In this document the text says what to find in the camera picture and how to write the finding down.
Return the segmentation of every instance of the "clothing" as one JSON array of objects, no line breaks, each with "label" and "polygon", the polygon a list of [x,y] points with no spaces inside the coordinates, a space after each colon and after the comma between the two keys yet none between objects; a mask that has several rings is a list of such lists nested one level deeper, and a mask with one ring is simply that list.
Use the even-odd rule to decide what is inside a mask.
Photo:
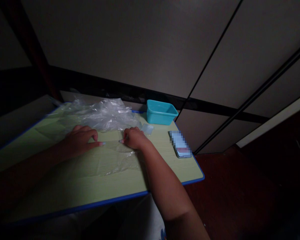
[{"label": "clothing", "polygon": [[[100,217],[110,206],[68,214],[35,224],[22,239],[77,240],[81,232]],[[115,204],[124,222],[117,240],[164,240],[165,227],[152,195]]]}]

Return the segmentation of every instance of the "crumpled plastic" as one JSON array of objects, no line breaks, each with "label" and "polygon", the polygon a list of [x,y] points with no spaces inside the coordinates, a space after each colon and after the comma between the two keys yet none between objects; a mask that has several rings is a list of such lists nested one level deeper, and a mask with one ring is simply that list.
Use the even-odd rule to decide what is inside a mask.
[{"label": "crumpled plastic", "polygon": [[[36,128],[42,135],[55,142],[64,139],[75,125],[88,125],[98,132],[123,131],[136,126],[141,128],[138,115],[131,111],[131,107],[126,107],[120,98],[102,99],[93,104],[76,99],[72,104],[64,104],[60,108],[62,111],[47,115],[47,118],[58,118],[57,121]],[[138,161],[140,156],[135,150],[118,141],[105,143],[102,147],[112,150],[109,153],[112,164],[99,164],[96,176],[106,176],[127,169],[141,170]]]},{"label": "crumpled plastic", "polygon": [[76,99],[69,106],[62,106],[60,113],[51,113],[49,118],[59,118],[58,123],[65,128],[75,125],[87,125],[98,132],[123,131],[126,128],[139,127],[141,123],[131,107],[126,107],[121,100],[102,99],[99,103],[86,104]]}]

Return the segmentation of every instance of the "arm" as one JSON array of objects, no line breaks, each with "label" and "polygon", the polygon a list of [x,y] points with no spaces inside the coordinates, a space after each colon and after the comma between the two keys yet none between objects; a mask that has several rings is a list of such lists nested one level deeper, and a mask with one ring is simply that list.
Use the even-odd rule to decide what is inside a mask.
[{"label": "arm", "polygon": [[[88,143],[91,137],[95,142]],[[75,126],[61,142],[1,172],[0,215],[12,208],[56,164],[102,145],[97,139],[96,130]]]},{"label": "arm", "polygon": [[137,127],[126,129],[124,143],[144,155],[150,190],[168,238],[210,239],[181,182],[143,132]]}]

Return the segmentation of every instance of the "phone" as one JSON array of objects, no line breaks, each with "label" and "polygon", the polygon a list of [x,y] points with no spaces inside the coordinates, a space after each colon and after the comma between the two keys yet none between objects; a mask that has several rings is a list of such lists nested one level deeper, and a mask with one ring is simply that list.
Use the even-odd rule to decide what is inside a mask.
[{"label": "phone", "polygon": [[169,136],[178,158],[192,157],[192,151],[180,131],[169,131]]}]

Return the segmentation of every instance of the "clear plastic sheet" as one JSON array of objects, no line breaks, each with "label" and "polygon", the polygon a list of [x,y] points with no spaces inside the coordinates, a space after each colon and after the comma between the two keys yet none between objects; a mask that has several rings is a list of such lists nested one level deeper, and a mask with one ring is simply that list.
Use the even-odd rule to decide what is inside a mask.
[{"label": "clear plastic sheet", "polygon": [[76,99],[71,104],[60,106],[60,109],[47,115],[47,118],[59,118],[57,122],[36,128],[53,141],[62,140],[76,125],[87,125],[98,132],[141,128],[138,115],[131,111],[131,107],[126,107],[120,98],[106,98],[93,104]]},{"label": "clear plastic sheet", "polygon": [[111,164],[108,164],[107,159],[102,159],[97,169],[97,176],[106,176],[118,172],[125,171],[127,169],[141,171],[143,160],[142,154],[138,153],[126,145],[119,143],[118,141],[108,141],[104,148],[111,149],[109,153],[111,155]]},{"label": "clear plastic sheet", "polygon": [[[72,104],[60,106],[61,111],[51,113],[47,118],[58,118],[53,123],[36,128],[38,132],[54,142],[59,142],[75,125],[88,125],[98,132],[123,131],[125,128],[141,128],[141,123],[130,107],[126,107],[121,99],[103,99],[100,103],[86,104],[83,100],[76,99]],[[116,141],[106,141],[99,148],[109,149],[105,154],[93,157],[93,163],[78,161],[73,170],[75,177],[106,176],[127,169],[141,170],[140,157],[133,149]],[[79,171],[81,165],[92,164]]]}]

